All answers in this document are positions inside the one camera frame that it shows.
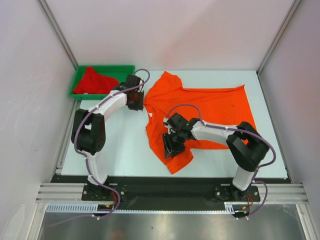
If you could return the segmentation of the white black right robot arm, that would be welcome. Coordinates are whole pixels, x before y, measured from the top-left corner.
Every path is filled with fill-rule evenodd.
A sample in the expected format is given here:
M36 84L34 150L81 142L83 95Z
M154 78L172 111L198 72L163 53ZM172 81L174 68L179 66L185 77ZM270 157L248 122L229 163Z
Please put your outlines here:
M220 199L242 201L248 196L258 166L271 148L250 123L220 125L200 118L187 120L175 113L165 118L163 124L168 129L162 135L166 159L182 155L187 150L187 141L209 141L227 146L237 163L237 170L227 190L229 196Z

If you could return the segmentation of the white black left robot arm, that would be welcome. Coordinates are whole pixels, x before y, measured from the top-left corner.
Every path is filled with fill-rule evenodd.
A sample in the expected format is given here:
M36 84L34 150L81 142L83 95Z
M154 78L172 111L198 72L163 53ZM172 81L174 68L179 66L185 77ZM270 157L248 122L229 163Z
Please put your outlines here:
M104 184L108 172L97 161L97 153L106 143L105 122L118 109L127 106L130 110L142 110L143 86L146 82L129 74L125 82L116 85L98 104L89 109L79 108L74 115L71 142L77 154L83 156L87 170L87 196L93 194L97 200L105 200L116 191Z

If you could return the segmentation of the orange t shirt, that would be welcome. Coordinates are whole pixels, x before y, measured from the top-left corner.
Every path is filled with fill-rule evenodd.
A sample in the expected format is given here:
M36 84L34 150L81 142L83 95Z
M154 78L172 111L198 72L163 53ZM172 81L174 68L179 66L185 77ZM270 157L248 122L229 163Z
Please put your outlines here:
M238 125L248 122L256 125L243 85L234 88L184 88L182 80L165 71L148 91L144 107L148 113L146 133L154 154L175 174L186 167L194 158L191 150L225 150L225 145L207 140L188 140L185 151L176 157L165 158L162 135L167 133L163 120L168 112L176 111L187 120L198 117L221 125Z

